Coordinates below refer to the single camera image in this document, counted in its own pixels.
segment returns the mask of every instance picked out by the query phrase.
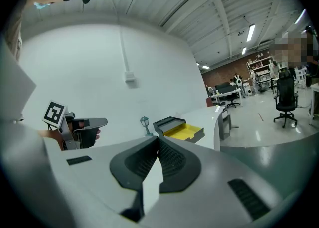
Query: cable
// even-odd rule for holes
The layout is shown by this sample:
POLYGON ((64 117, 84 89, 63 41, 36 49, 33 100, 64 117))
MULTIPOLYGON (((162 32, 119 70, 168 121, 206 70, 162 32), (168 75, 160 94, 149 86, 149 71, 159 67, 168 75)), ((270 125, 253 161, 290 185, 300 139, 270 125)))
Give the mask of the cable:
MULTIPOLYGON (((246 18, 245 18, 245 17, 243 17, 243 18, 246 20, 246 18)), ((246 22, 247 22, 247 23, 249 23, 249 24, 251 24, 251 23, 250 23, 250 22, 248 22, 247 20, 246 20, 246 22)))
POLYGON ((302 106, 300 106, 300 105, 297 105, 297 107, 298 107, 298 108, 306 109, 306 108, 308 108, 308 107, 310 106, 310 104, 311 104, 311 102, 310 102, 307 106, 305 106, 305 107, 302 107, 302 106))

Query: air vent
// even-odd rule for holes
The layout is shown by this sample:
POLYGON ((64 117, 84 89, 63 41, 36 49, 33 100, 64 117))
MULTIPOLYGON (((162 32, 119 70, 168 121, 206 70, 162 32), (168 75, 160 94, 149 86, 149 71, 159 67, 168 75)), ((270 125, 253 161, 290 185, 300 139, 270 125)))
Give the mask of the air vent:
POLYGON ((81 157, 76 157, 76 158, 72 158, 72 159, 67 159, 66 161, 68 162, 69 165, 74 165, 74 164, 78 164, 81 162, 87 162, 92 160, 92 158, 90 156, 81 156, 81 157))
POLYGON ((228 184, 253 220, 270 210, 242 179, 231 180, 228 184))

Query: white counter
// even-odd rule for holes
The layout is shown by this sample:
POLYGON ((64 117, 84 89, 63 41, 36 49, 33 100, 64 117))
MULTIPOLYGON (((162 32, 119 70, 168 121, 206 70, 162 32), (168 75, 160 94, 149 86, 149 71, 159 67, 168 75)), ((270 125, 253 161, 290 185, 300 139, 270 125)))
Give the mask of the white counter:
POLYGON ((217 119, 223 110, 224 108, 220 106, 204 107, 181 116, 182 119, 186 120, 187 124, 204 128, 205 137, 199 140, 196 145, 219 151, 220 139, 217 119))

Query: desk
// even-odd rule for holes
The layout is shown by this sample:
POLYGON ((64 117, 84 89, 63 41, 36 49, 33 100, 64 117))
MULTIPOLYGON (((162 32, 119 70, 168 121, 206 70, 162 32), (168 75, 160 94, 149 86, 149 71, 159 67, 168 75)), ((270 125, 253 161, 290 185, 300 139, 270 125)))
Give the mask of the desk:
POLYGON ((212 95, 211 98, 215 98, 217 102, 220 102, 217 98, 222 97, 222 96, 226 96, 226 95, 232 95, 232 94, 234 94, 234 93, 239 93, 240 106, 243 106, 243 101, 242 101, 242 99, 241 99, 240 88, 237 88, 236 90, 231 91, 231 92, 226 92, 226 93, 218 94, 218 95, 212 95))
POLYGON ((222 118, 224 108, 220 106, 204 107, 191 112, 187 112, 181 116, 186 123, 193 126, 204 128, 205 137, 196 142, 196 145, 207 147, 219 151, 220 135, 218 118, 222 118))
POLYGON ((310 111, 309 124, 311 125, 313 123, 313 119, 314 119, 315 91, 319 92, 319 84, 315 83, 315 84, 311 85, 310 88, 311 88, 311 111, 310 111))

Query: office chair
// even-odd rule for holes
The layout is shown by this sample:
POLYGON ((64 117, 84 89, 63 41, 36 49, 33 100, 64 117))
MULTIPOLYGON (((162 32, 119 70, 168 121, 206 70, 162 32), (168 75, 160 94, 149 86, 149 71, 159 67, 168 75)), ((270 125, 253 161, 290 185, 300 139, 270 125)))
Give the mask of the office chair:
POLYGON ((226 100, 231 101, 230 103, 227 104, 227 107, 229 106, 234 106, 236 107, 236 104, 239 105, 240 103, 234 102, 234 100, 237 98, 237 93, 234 93, 232 95, 226 96, 226 100))
POLYGON ((274 96, 276 109, 285 113, 280 113, 279 117, 274 119, 274 122, 277 119, 284 118, 285 122, 283 128, 285 128, 287 119, 295 121, 295 125, 297 125, 297 120, 294 119, 294 114, 292 114, 291 111, 295 110, 297 107, 298 95, 294 92, 294 78, 290 75, 289 71, 284 71, 279 74, 279 79, 277 80, 277 93, 279 94, 278 102, 278 95, 274 96))

